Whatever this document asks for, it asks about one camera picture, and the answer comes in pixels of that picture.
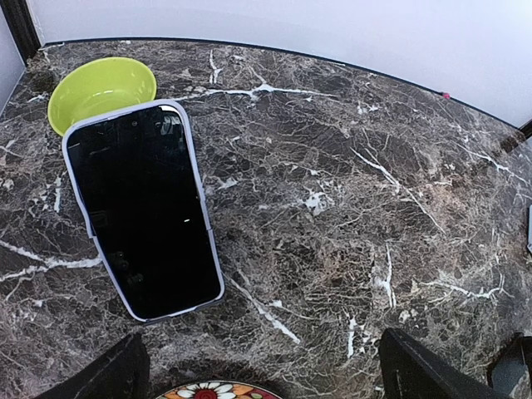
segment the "decorative plate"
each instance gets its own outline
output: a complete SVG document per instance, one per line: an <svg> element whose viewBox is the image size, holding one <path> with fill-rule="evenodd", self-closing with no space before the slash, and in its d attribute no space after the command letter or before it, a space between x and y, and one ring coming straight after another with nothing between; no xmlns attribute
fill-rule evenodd
<svg viewBox="0 0 532 399"><path fill-rule="evenodd" d="M281 399L263 388L240 382L206 381L183 385L157 399Z"/></svg>

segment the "marble table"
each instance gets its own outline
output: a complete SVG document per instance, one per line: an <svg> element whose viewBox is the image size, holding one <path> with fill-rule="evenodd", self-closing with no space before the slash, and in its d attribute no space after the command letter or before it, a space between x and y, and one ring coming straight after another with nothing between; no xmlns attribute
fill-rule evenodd
<svg viewBox="0 0 532 399"><path fill-rule="evenodd" d="M59 80L108 56L146 63L189 113L227 285L219 306L149 327L97 258L47 124ZM217 378L382 398L387 327L483 382L532 327L526 138L367 71L192 42L45 48L0 120L0 166L0 397L43 392L139 331L154 395Z"/></svg>

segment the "white phone frame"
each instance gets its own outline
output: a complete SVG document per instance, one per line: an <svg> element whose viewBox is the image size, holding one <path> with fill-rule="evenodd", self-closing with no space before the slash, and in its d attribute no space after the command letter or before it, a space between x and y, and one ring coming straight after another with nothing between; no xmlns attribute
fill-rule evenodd
<svg viewBox="0 0 532 399"><path fill-rule="evenodd" d="M216 273L217 273L218 280L219 280L220 292L216 296L215 299L212 299L208 301L207 303L202 303L202 304L193 306L192 308L187 308L185 310L181 310L176 313L160 316L158 318L146 319L146 318L141 318L137 316L131 309L130 304L127 302L126 297L124 296L124 293L122 292L120 286L118 285L115 275L113 271L111 270L111 267L109 263L107 262L107 259L103 251L101 250L101 246L100 246L100 242L98 241L98 238L96 237L95 234L93 234L94 230L91 226L91 219L89 218L89 214L85 207L85 203L83 202L83 198L81 197L81 193L80 193L79 187L76 182L76 177L74 176L74 170L72 169L70 158L68 156L67 142L68 142L69 137L72 135L72 133L81 129L82 127L94 125L96 123L103 122L103 121L110 121L110 120L116 119L119 116L127 115L127 114L130 114L131 112L144 110L146 108L151 108L154 106L171 106L175 108L180 116L183 128L185 129L186 145L189 151L190 163L192 164L192 171L194 173L196 191L198 193L199 201L201 203L201 212L203 214L205 227L207 229L207 234L209 236L209 245L210 245L210 249L213 255L213 259L214 259L214 265L216 267ZM192 140L192 130L190 129L189 118L186 115L185 109L180 104L172 100L155 100L155 101L145 102L143 104L139 104L136 106L128 106L127 108L121 108L120 110L117 110L117 111L107 112L105 114L93 116L92 118L87 118L83 121L79 121L76 124L72 125L68 129L68 131L66 131L66 134L64 135L62 139L62 152L63 152L63 157L65 158L66 168L68 169L68 175L70 177L70 181L74 189L74 195L76 196L77 204L79 208L81 209L81 213L83 214L83 219L85 220L86 231L89 235L89 238L94 240L94 244L96 245L96 248L98 249L98 254L100 255L101 260L103 261L104 265L106 266L107 272L109 276L111 277L113 284L115 285L116 291L118 291L122 302L126 306L127 311L134 319L140 322L143 322L143 323L156 322L156 321L159 321L165 318L171 318L171 317L183 314L183 313L192 312L196 310L197 308L202 308L204 306L208 306L210 304L216 303L224 296L225 284L224 284L224 279L222 276L222 271L219 266L218 253L216 251L216 245L214 242L214 233L213 233L212 227L210 226L209 213L208 213L207 204L205 201L203 185L201 183L200 172L198 171L198 163L196 160L196 155L195 155L195 150L194 150L194 142Z"/></svg>

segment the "smartphone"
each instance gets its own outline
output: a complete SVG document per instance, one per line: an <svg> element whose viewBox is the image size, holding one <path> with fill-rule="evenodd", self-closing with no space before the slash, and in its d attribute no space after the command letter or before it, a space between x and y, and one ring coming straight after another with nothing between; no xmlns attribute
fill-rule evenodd
<svg viewBox="0 0 532 399"><path fill-rule="evenodd" d="M142 322L219 301L224 280L185 110L152 101L80 121L62 141L87 232Z"/></svg>

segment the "green bowl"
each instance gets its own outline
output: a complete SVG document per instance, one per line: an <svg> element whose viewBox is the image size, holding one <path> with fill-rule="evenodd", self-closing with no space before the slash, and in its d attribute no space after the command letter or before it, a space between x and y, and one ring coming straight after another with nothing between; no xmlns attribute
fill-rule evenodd
<svg viewBox="0 0 532 399"><path fill-rule="evenodd" d="M155 99L157 81L142 62L102 58L80 66L57 85L48 103L48 120L58 135L91 116Z"/></svg>

